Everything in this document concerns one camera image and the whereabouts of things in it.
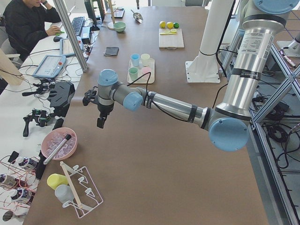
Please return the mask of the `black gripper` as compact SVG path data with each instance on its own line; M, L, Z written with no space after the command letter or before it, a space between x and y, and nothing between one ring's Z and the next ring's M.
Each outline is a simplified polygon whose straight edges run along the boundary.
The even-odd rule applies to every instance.
M107 116L110 114L110 112L113 111L114 103L112 103L110 105L104 105L104 104L98 103L97 108L100 112L100 116L97 119L97 127L103 128Z

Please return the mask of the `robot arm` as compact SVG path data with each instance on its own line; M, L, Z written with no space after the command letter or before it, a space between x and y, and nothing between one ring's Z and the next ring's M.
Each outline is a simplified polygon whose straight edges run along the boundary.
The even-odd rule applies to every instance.
M197 124L209 132L210 141L224 151L239 150L249 138L249 107L274 37L284 28L296 0L244 0L240 5L242 42L220 104L201 108L119 82L114 70L104 69L98 77L96 102L100 112L97 126L103 128L114 103L136 111L140 106L155 107L174 119Z

